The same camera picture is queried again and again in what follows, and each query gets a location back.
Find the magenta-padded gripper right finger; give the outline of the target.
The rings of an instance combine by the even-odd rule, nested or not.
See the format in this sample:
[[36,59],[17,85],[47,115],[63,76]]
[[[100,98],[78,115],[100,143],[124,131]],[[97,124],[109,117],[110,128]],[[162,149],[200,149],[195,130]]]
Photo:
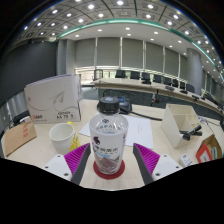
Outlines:
[[133,144],[133,154],[145,185],[182,169],[182,166],[168,154],[159,155],[137,143]]

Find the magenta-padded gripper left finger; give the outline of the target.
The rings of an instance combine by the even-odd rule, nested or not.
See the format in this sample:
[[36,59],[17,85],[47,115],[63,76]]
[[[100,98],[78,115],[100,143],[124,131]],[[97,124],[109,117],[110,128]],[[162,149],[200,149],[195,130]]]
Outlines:
[[66,155],[55,155],[43,170],[79,185],[90,153],[90,144],[84,144]]

